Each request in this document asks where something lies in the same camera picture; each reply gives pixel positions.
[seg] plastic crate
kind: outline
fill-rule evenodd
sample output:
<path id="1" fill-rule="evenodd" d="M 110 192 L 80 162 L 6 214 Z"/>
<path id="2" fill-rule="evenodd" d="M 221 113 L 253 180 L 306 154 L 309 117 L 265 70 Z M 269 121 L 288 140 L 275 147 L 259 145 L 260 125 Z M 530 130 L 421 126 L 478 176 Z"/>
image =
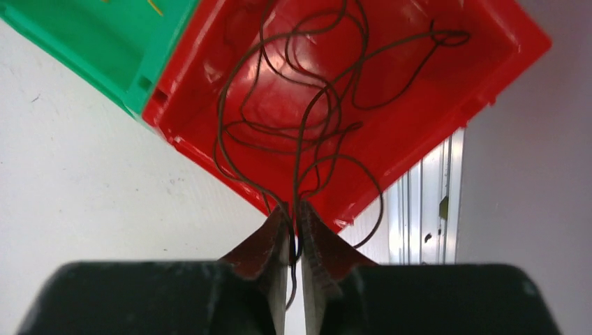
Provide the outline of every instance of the plastic crate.
<path id="1" fill-rule="evenodd" d="M 0 0 L 0 17 L 139 117 L 198 2 Z"/>
<path id="2" fill-rule="evenodd" d="M 202 0 L 142 115 L 177 150 L 262 211 L 265 207 L 261 194 L 219 173 L 212 161 L 212 148 L 218 94 L 237 60 L 258 40 L 258 25 L 266 2 Z M 265 35 L 290 31 L 302 18 L 326 8 L 339 8 L 340 3 L 278 0 L 267 19 Z M 369 18 L 370 52 L 393 40 L 427 31 L 432 20 L 440 28 L 462 28 L 472 35 L 462 47 L 438 50 L 411 88 L 395 102 L 372 112 L 355 111 L 351 104 L 344 103 L 344 124 L 363 121 L 364 126 L 346 137 L 341 152 L 367 165 L 383 190 L 465 126 L 483 107 L 492 104 L 509 83 L 551 46 L 548 37 L 512 0 L 362 3 Z M 359 41 L 354 40 L 358 37 L 352 37 L 358 36 L 353 29 L 353 25 L 338 26 L 326 36 L 298 38 L 294 42 L 297 58 L 311 67 L 307 69 L 331 78 L 360 51 L 356 47 Z M 283 43 L 272 43 L 267 48 L 278 67 L 283 59 Z M 400 89 L 433 43 L 425 38 L 370 61 L 362 74 L 360 86 L 364 88 L 360 100 L 383 101 Z M 229 91 L 229 118 L 238 118 L 237 107 L 252 83 L 249 67 L 253 69 L 256 58 L 257 55 L 251 57 Z M 287 84 L 270 71 L 262 73 L 260 81 L 264 89 L 253 96 L 258 104 L 246 108 L 248 116 L 259 121 L 273 119 L 298 124 L 313 93 Z M 254 140 L 281 144 L 264 137 Z M 291 199 L 293 157 L 249 149 L 231 140 L 226 142 L 230 155 L 247 176 L 282 199 Z M 311 154 L 303 160 L 303 165 L 310 163 Z M 328 187 L 312 203 L 325 222 L 338 231 L 376 196 L 375 187 L 361 169 L 339 161 Z"/>

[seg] tangled wire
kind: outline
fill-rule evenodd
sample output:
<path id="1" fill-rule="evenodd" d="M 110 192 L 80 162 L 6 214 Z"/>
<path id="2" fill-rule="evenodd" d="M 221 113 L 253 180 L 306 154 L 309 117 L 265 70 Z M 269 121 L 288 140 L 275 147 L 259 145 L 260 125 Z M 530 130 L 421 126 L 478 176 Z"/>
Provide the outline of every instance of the tangled wire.
<path id="1" fill-rule="evenodd" d="M 383 210 L 384 210 L 384 198 L 383 192 L 378 184 L 376 178 L 370 173 L 369 169 L 355 157 L 348 156 L 345 154 L 341 154 L 341 145 L 343 144 L 343 139 L 347 136 L 347 134 L 352 133 L 361 127 L 363 127 L 362 122 L 353 122 L 351 124 L 342 124 L 343 123 L 343 110 L 342 110 L 342 102 L 346 98 L 346 96 L 351 92 L 351 105 L 357 109 L 362 111 L 369 111 L 375 110 L 386 105 L 389 105 L 399 97 L 401 97 L 412 85 L 415 78 L 420 74 L 420 71 L 424 68 L 425 64 L 430 60 L 430 58 L 434 55 L 436 50 L 440 47 L 457 47 L 467 43 L 471 38 L 471 35 L 462 30 L 434 30 L 434 21 L 432 20 L 428 30 L 422 33 L 417 33 L 412 36 L 408 36 L 399 40 L 395 40 L 387 45 L 379 47 L 376 50 L 368 50 L 369 46 L 369 23 L 367 19 L 366 12 L 360 2 L 360 0 L 353 0 L 355 2 L 355 6 L 359 11 L 361 16 L 361 20 L 356 18 L 350 12 L 348 12 L 348 0 L 341 1 L 341 7 L 339 9 L 329 9 L 323 10 L 317 13 L 314 13 L 310 16 L 307 16 L 300 20 L 291 31 L 285 33 L 278 33 L 273 36 L 264 36 L 264 27 L 265 22 L 267 20 L 268 15 L 270 14 L 271 6 L 274 3 L 273 0 L 269 0 L 265 9 L 263 11 L 260 26 L 259 26 L 259 41 L 255 43 L 237 62 L 236 66 L 230 72 L 229 78 L 225 85 L 223 86 L 219 100 L 218 100 L 218 130 L 217 130 L 217 139 L 214 145 L 214 153 L 213 159 L 214 162 L 219 169 L 220 173 L 222 173 L 225 177 L 237 181 L 240 183 L 244 183 L 250 186 L 252 189 L 257 190 L 262 194 L 263 201 L 268 211 L 270 211 L 269 199 L 271 198 L 278 206 L 281 207 L 282 212 L 284 213 L 287 222 L 294 223 L 296 226 L 296 230 L 300 230 L 299 224 L 299 203 L 304 200 L 308 200 L 310 197 L 313 197 L 319 192 L 321 192 L 329 183 L 336 166 L 336 162 L 338 160 L 346 160 L 350 161 L 351 163 L 356 164 L 360 169 L 367 174 L 368 178 L 372 181 L 376 190 L 378 192 L 378 198 L 380 203 L 380 211 L 378 215 L 378 220 L 376 224 L 371 229 L 370 233 L 358 244 L 354 245 L 354 248 L 359 248 L 366 244 L 376 233 L 380 222 L 383 218 Z M 308 29 L 302 30 L 302 26 L 306 23 L 311 22 L 312 20 L 322 18 L 322 17 L 335 17 L 335 19 L 329 23 L 327 26 L 318 28 L 318 29 Z M 339 73 L 338 75 L 334 76 L 331 79 L 327 79 L 319 74 L 312 73 L 309 70 L 303 69 L 301 66 L 298 66 L 297 60 L 290 58 L 290 44 L 291 42 L 299 36 L 315 36 L 326 34 L 327 32 L 333 30 L 340 22 L 343 20 L 351 21 L 357 30 L 360 33 L 360 37 L 362 40 L 362 45 L 360 48 L 360 54 L 357 59 L 349 65 L 343 72 Z M 425 57 L 421 60 L 419 66 L 415 69 L 411 77 L 406 81 L 406 84 L 400 91 L 394 92 L 393 95 L 379 103 L 373 105 L 363 105 L 357 99 L 357 93 L 360 87 L 360 78 L 362 76 L 362 71 L 364 68 L 365 63 L 382 54 L 388 50 L 391 50 L 397 46 L 404 45 L 406 43 L 412 42 L 414 40 L 430 38 L 434 45 L 430 49 L 430 51 L 425 55 Z M 278 40 L 284 40 L 285 43 L 283 45 L 283 59 L 285 63 L 290 67 L 291 71 L 297 73 L 300 77 L 306 77 L 310 79 L 310 82 L 304 80 L 297 80 L 293 77 L 288 77 L 287 75 L 283 74 L 278 68 L 274 67 L 272 61 L 269 59 L 269 55 L 266 51 L 266 45 L 273 43 Z M 247 61 L 255 56 L 257 57 L 257 65 L 256 71 L 254 74 L 253 82 L 251 88 L 246 93 L 244 100 L 242 101 L 241 105 L 239 106 L 239 115 L 240 120 L 238 121 L 231 121 L 225 123 L 224 121 L 224 113 L 226 107 L 226 99 L 228 95 L 229 88 L 233 82 L 233 80 L 237 77 L 237 74 L 241 70 L 241 68 L 247 63 Z M 280 77 L 282 80 L 289 82 L 294 85 L 300 85 L 303 87 L 308 87 L 310 89 L 315 89 L 316 94 L 312 98 L 312 100 L 307 105 L 304 113 L 302 115 L 302 120 L 300 121 L 299 125 L 293 126 L 270 126 L 269 124 L 264 124 L 262 122 L 257 122 L 253 120 L 249 120 L 246 117 L 244 112 L 244 108 L 246 104 L 251 99 L 253 92 L 256 90 L 260 79 L 260 72 L 263 62 L 267 64 L 267 67 L 271 69 L 271 71 Z M 346 82 L 346 85 L 342 89 L 336 88 L 336 83 L 339 80 L 347 77 L 349 78 Z M 309 124 L 308 119 L 309 115 L 313 107 L 315 107 L 318 102 L 324 98 L 327 104 L 327 111 L 324 114 L 324 117 L 317 122 Z M 241 139 L 240 136 L 234 134 L 231 129 L 237 126 L 248 127 L 250 131 L 264 134 L 266 136 L 276 137 L 279 140 L 289 141 L 295 145 L 295 149 L 293 150 L 285 150 L 285 149 L 277 149 L 274 147 L 268 147 L 261 144 L 254 144 L 249 142 L 248 140 Z M 317 135 L 310 137 L 305 136 L 305 133 L 310 133 L 314 131 Z M 293 187 L 292 187 L 292 203 L 290 205 L 286 205 L 285 199 L 281 199 L 276 193 L 272 192 L 268 188 L 265 188 L 261 184 L 255 182 L 254 180 L 248 178 L 235 164 L 232 157 L 229 155 L 227 147 L 225 145 L 225 137 L 229 138 L 236 143 L 243 145 L 248 148 L 265 151 L 267 153 L 282 155 L 282 156 L 292 156 L 294 158 L 294 168 L 293 168 Z M 323 143 L 328 140 L 335 140 L 336 145 L 334 146 L 334 151 L 328 155 L 320 155 Z M 221 155 L 228 165 L 229 169 L 224 169 L 221 167 L 219 162 L 217 151 L 221 152 Z M 302 154 L 305 151 L 312 150 L 313 153 L 313 162 L 312 164 L 301 167 L 301 159 Z M 328 169 L 328 173 L 324 178 L 321 177 L 321 173 L 319 170 L 319 165 L 321 163 L 329 163 L 330 167 Z M 310 172 L 314 172 L 316 178 L 316 186 L 312 189 L 307 189 L 301 191 L 301 187 L 304 181 L 304 178 L 309 175 Z M 296 231 L 294 229 L 294 225 L 287 225 L 288 235 L 289 235 L 289 247 L 290 247 L 290 276 L 292 279 L 292 291 L 290 294 L 290 299 L 288 300 L 287 307 L 292 304 L 295 292 L 296 292 L 296 271 L 295 265 L 299 258 L 302 255 L 302 243 L 296 243 Z"/>

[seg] brown wire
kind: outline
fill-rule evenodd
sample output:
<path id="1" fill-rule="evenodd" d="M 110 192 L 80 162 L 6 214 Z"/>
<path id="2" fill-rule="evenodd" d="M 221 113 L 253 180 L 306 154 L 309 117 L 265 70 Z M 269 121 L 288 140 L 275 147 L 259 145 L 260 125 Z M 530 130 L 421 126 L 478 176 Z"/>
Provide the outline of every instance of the brown wire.
<path id="1" fill-rule="evenodd" d="M 415 78 L 419 75 L 419 73 L 422 70 L 422 68 L 424 67 L 424 65 L 433 56 L 433 54 L 435 53 L 435 51 L 437 50 L 438 47 L 442 47 L 442 46 L 443 47 L 456 47 L 456 46 L 462 45 L 470 39 L 471 35 L 465 31 L 461 31 L 461 30 L 434 31 L 434 21 L 432 21 L 429 26 L 429 32 L 419 33 L 419 34 L 416 34 L 413 36 L 402 38 L 401 40 L 396 40 L 390 44 L 387 44 L 387 45 L 382 46 L 381 48 L 378 48 L 377 50 L 374 50 L 373 52 L 367 53 L 367 47 L 369 44 L 369 24 L 368 24 L 368 20 L 367 20 L 364 8 L 363 8 L 362 4 L 360 3 L 360 0 L 355 0 L 356 6 L 358 7 L 360 15 L 362 16 L 362 22 L 360 22 L 355 16 L 351 15 L 347 11 L 347 0 L 343 0 L 341 2 L 342 6 L 338 10 L 324 10 L 324 11 L 314 13 L 308 17 L 305 17 L 300 22 L 298 22 L 294 26 L 292 31 L 290 31 L 288 33 L 279 33 L 277 35 L 273 35 L 273 36 L 269 36 L 267 38 L 264 38 L 263 27 L 264 27 L 264 23 L 265 23 L 265 20 L 267 19 L 267 14 L 271 8 L 272 3 L 273 3 L 272 0 L 267 2 L 266 8 L 264 9 L 264 12 L 262 14 L 262 19 L 261 19 L 260 29 L 259 29 L 259 37 L 260 37 L 259 42 L 256 43 L 254 46 L 252 46 L 237 62 L 237 65 L 231 70 L 228 80 L 221 90 L 219 100 L 218 100 L 219 120 L 218 120 L 217 137 L 216 137 L 216 141 L 214 144 L 214 153 L 213 153 L 214 163 L 216 164 L 217 168 L 220 170 L 220 172 L 225 177 L 227 177 L 231 180 L 234 180 L 234 181 L 243 182 L 243 183 L 249 185 L 250 187 L 256 189 L 257 191 L 261 192 L 264 204 L 265 204 L 266 209 L 268 211 L 270 211 L 268 197 L 273 199 L 275 201 L 275 203 L 277 203 L 277 205 L 280 206 L 281 210 L 284 212 L 284 215 L 287 218 L 287 222 L 295 223 L 297 226 L 297 229 L 299 228 L 299 225 L 300 225 L 298 210 L 297 210 L 299 208 L 299 202 L 302 200 L 307 200 L 310 197 L 313 197 L 314 195 L 321 192 L 328 185 L 328 183 L 331 179 L 331 176 L 333 175 L 336 162 L 339 159 L 342 159 L 342 160 L 347 160 L 347 161 L 350 161 L 350 162 L 358 165 L 360 168 L 362 168 L 364 173 L 369 176 L 371 182 L 376 187 L 376 189 L 378 191 L 378 197 L 380 200 L 380 213 L 378 216 L 378 220 L 377 220 L 376 224 L 373 226 L 370 233 L 360 243 L 354 245 L 355 248 L 359 248 L 360 246 L 367 243 L 374 236 L 376 231 L 378 230 L 380 222 L 382 221 L 382 218 L 383 218 L 384 199 L 383 199 L 383 193 L 380 189 L 380 184 L 378 183 L 376 178 L 374 178 L 372 176 L 372 174 L 370 173 L 368 168 L 365 165 L 363 165 L 356 158 L 339 153 L 343 139 L 345 138 L 345 136 L 348 133 L 350 133 L 352 131 L 356 131 L 357 129 L 361 128 L 363 125 L 361 122 L 355 122 L 353 124 L 347 125 L 343 129 L 340 129 L 340 125 L 341 125 L 341 121 L 342 121 L 341 115 L 343 112 L 341 110 L 341 102 L 343 101 L 343 99 L 345 98 L 345 96 L 347 95 L 348 91 L 351 88 L 352 89 L 352 104 L 355 108 L 357 108 L 359 110 L 373 110 L 373 109 L 380 108 L 380 107 L 390 104 L 391 102 L 395 101 L 400 96 L 402 96 L 405 93 L 405 91 L 408 90 L 408 88 L 414 82 Z M 326 27 L 323 27 L 320 29 L 310 29 L 310 30 L 306 30 L 306 31 L 299 30 L 299 28 L 303 24 L 305 24 L 313 19 L 323 17 L 323 16 L 328 16 L 328 15 L 336 15 L 336 19 L 332 23 L 328 24 Z M 357 28 L 360 30 L 360 35 L 362 37 L 362 50 L 360 52 L 359 58 L 353 64 L 351 64 L 342 73 L 338 74 L 335 78 L 333 78 L 332 80 L 329 81 L 320 75 L 317 75 L 315 73 L 311 73 L 310 71 L 302 69 L 299 66 L 296 66 L 295 64 L 292 63 L 292 61 L 290 60 L 290 55 L 289 55 L 289 47 L 290 47 L 290 41 L 294 37 L 310 36 L 310 35 L 327 33 L 328 31 L 331 31 L 334 27 L 336 27 L 340 23 L 340 21 L 342 21 L 343 18 L 347 18 L 348 20 L 351 20 L 352 22 L 354 22 L 356 24 Z M 382 53 L 384 51 L 390 50 L 390 49 L 397 47 L 399 45 L 403 45 L 403 44 L 409 43 L 413 40 L 418 40 L 418 39 L 427 38 L 427 37 L 430 37 L 430 39 L 432 39 L 432 41 L 434 42 L 434 46 L 429 51 L 429 53 L 423 58 L 420 65 L 416 68 L 416 70 L 411 75 L 410 79 L 407 81 L 406 85 L 404 85 L 404 87 L 403 87 L 403 89 L 401 89 L 401 91 L 397 92 L 395 95 L 393 95 L 393 97 L 387 99 L 386 101 L 383 101 L 382 103 L 378 103 L 375 105 L 362 106 L 356 101 L 355 97 L 357 95 L 357 90 L 358 90 L 359 84 L 360 84 L 360 78 L 362 75 L 362 68 L 363 68 L 363 65 L 366 61 L 379 55 L 380 53 Z M 449 40 L 452 38 L 457 38 L 458 40 L 454 43 L 451 43 L 451 42 L 449 42 Z M 313 81 L 321 82 L 323 84 L 323 86 L 321 86 L 319 84 L 311 84 L 310 82 L 305 82 L 305 81 L 301 81 L 301 80 L 296 80 L 294 78 L 290 78 L 290 77 L 284 75 L 283 73 L 281 73 L 281 71 L 279 71 L 275 67 L 273 67 L 273 64 L 269 60 L 269 57 L 268 57 L 267 52 L 265 50 L 265 46 L 269 43 L 272 43 L 274 41 L 278 41 L 281 39 L 286 40 L 286 43 L 284 45 L 284 55 L 283 56 L 284 56 L 284 59 L 286 60 L 286 63 L 288 64 L 288 66 L 290 66 L 290 68 L 295 73 L 298 73 L 299 75 L 310 78 Z M 236 75 L 238 74 L 238 72 L 240 71 L 240 69 L 242 68 L 242 66 L 257 52 L 258 52 L 258 62 L 257 62 L 257 68 L 256 68 L 256 76 L 253 79 L 253 84 L 251 85 L 249 92 L 247 93 L 245 99 L 243 100 L 241 106 L 239 107 L 239 114 L 241 116 L 241 120 L 224 124 L 224 117 L 223 116 L 224 116 L 224 111 L 225 111 L 225 100 L 226 100 L 226 96 L 228 94 L 228 90 L 230 88 L 230 85 L 231 85 L 232 81 L 234 80 L 234 78 L 236 77 Z M 250 97 L 252 96 L 253 92 L 256 90 L 256 86 L 257 86 L 257 83 L 259 80 L 261 65 L 264 60 L 267 64 L 267 66 L 276 75 L 283 78 L 284 80 L 291 82 L 293 84 L 298 84 L 298 85 L 302 85 L 305 87 L 312 87 L 312 88 L 319 90 L 318 93 L 315 95 L 315 97 L 311 100 L 311 102 L 306 107 L 299 126 L 272 127 L 272 126 L 268 126 L 266 124 L 250 121 L 246 118 L 243 109 L 246 106 L 247 102 L 249 101 Z M 344 78 L 345 76 L 347 76 L 350 73 L 352 73 L 352 75 L 346 85 L 346 88 L 340 94 L 336 90 L 334 85 L 339 80 L 341 80 L 342 78 Z M 323 96 L 325 96 L 327 99 L 327 116 L 315 124 L 307 125 L 308 115 L 310 114 L 313 106 Z M 334 129 L 332 131 L 329 131 L 330 123 L 331 123 L 331 120 L 334 116 L 336 117 L 336 123 L 333 127 Z M 247 141 L 241 140 L 237 136 L 233 135 L 230 132 L 230 128 L 232 128 L 234 126 L 241 125 L 241 124 L 244 124 L 244 125 L 248 126 L 249 128 L 253 129 L 254 131 L 257 131 L 257 132 L 260 132 L 260 133 L 263 133 L 266 135 L 277 136 L 277 137 L 281 137 L 284 139 L 294 141 L 296 144 L 296 149 L 294 151 L 278 150 L 278 149 L 273 149 L 271 147 L 264 147 L 259 144 L 252 144 L 252 143 L 248 143 Z M 311 139 L 307 139 L 304 137 L 304 133 L 307 130 L 311 130 L 313 128 L 318 128 L 321 126 L 323 128 L 322 128 L 319 136 L 317 136 L 315 138 L 311 138 Z M 285 133 L 286 131 L 295 131 L 295 130 L 298 130 L 298 136 L 291 136 L 291 135 L 288 135 Z M 293 172 L 293 206 L 292 206 L 292 210 L 290 210 L 289 207 L 286 207 L 284 205 L 284 201 L 282 201 L 282 199 L 280 199 L 278 195 L 273 193 L 271 190 L 263 187 L 262 185 L 254 182 L 252 179 L 249 179 L 246 175 L 244 175 L 241 172 L 241 170 L 232 161 L 230 155 L 228 154 L 228 152 L 226 150 L 224 139 L 223 139 L 224 135 L 227 135 L 231 140 L 234 140 L 236 143 L 239 143 L 239 144 L 244 145 L 246 147 L 250 147 L 252 149 L 266 151 L 266 152 L 274 153 L 274 154 L 289 155 L 289 156 L 293 155 L 295 157 L 294 172 Z M 334 154 L 319 158 L 318 154 L 320 152 L 320 147 L 322 146 L 322 144 L 325 141 L 327 141 L 328 139 L 330 139 L 332 137 L 337 137 L 337 136 L 339 138 L 337 140 Z M 226 163 L 228 164 L 230 171 L 226 171 L 225 169 L 223 169 L 221 167 L 221 165 L 218 161 L 217 153 L 216 153 L 217 147 L 220 148 L 220 152 L 222 153 Z M 310 164 L 308 167 L 306 167 L 303 170 L 303 172 L 300 172 L 300 160 L 301 160 L 302 153 L 304 153 L 305 151 L 310 150 L 310 149 L 315 150 L 314 155 L 313 155 L 313 163 Z M 331 167 L 329 169 L 329 172 L 327 173 L 325 180 L 323 182 L 321 182 L 318 166 L 321 163 L 326 162 L 326 161 L 331 162 Z M 310 171 L 312 171 L 312 170 L 316 171 L 316 180 L 317 180 L 316 185 L 317 186 L 315 188 L 313 188 L 312 190 L 302 191 L 301 193 L 299 193 L 299 189 L 304 181 L 305 176 L 307 176 L 308 173 L 310 173 Z M 291 276 L 291 279 L 293 282 L 292 293 L 290 295 L 290 299 L 288 300 L 288 307 L 289 307 L 289 305 L 291 305 L 291 302 L 293 301 L 294 296 L 295 296 L 295 290 L 296 290 L 295 264 L 298 261 L 299 257 L 302 255 L 302 243 L 299 242 L 298 245 L 296 246 L 294 227 L 291 224 L 288 224 L 287 226 L 288 226 L 287 227 L 288 234 L 290 237 L 289 238 L 290 276 Z"/>

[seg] red plastic crate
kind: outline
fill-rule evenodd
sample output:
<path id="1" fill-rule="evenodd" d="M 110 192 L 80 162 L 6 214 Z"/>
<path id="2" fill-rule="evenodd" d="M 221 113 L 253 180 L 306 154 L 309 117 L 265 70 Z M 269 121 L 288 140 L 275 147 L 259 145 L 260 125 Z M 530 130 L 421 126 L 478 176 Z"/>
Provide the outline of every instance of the red plastic crate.
<path id="1" fill-rule="evenodd" d="M 475 116 L 520 73 L 551 46 L 546 35 L 512 0 L 362 0 L 369 19 L 369 51 L 409 35 L 426 32 L 430 21 L 442 29 L 462 28 L 471 40 L 458 48 L 442 47 L 429 60 L 411 88 L 395 102 L 370 112 L 343 103 L 344 124 L 363 121 L 349 134 L 341 152 L 367 165 L 384 190 L 425 154 Z M 259 22 L 267 0 L 202 0 L 173 54 L 142 117 L 177 150 L 225 182 L 264 211 L 261 194 L 223 177 L 212 161 L 216 139 L 216 102 L 229 72 L 258 41 Z M 265 35 L 290 31 L 302 18 L 340 0 L 278 0 L 267 18 Z M 348 10 L 353 6 L 349 1 Z M 326 26 L 327 20 L 318 26 Z M 267 47 L 281 67 L 284 41 Z M 408 80 L 423 55 L 434 45 L 429 38 L 396 47 L 367 63 L 360 80 L 361 103 L 389 98 Z M 332 78 L 360 52 L 359 33 L 345 20 L 321 36 L 295 38 L 300 66 Z M 257 54 L 235 78 L 228 94 L 226 114 L 238 118 L 237 107 L 249 90 Z M 253 103 L 245 112 L 259 121 L 299 124 L 315 94 L 288 84 L 268 69 L 260 75 Z M 311 121 L 322 115 L 312 113 Z M 255 136 L 259 143 L 278 148 L 291 144 Z M 226 140 L 227 148 L 247 176 L 291 200 L 294 158 L 279 156 Z M 324 147 L 334 147 L 336 139 Z M 303 166 L 312 161 L 303 157 Z M 338 231 L 351 223 L 374 198 L 377 190 L 356 165 L 338 161 L 328 187 L 312 203 L 329 226 Z"/>

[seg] green plastic crate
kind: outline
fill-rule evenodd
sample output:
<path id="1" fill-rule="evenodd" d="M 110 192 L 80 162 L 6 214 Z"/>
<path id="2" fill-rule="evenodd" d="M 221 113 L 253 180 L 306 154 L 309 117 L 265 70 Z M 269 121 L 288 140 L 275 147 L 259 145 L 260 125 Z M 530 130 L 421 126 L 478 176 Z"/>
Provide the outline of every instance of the green plastic crate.
<path id="1" fill-rule="evenodd" d="M 0 0 L 0 17 L 139 117 L 199 0 Z"/>

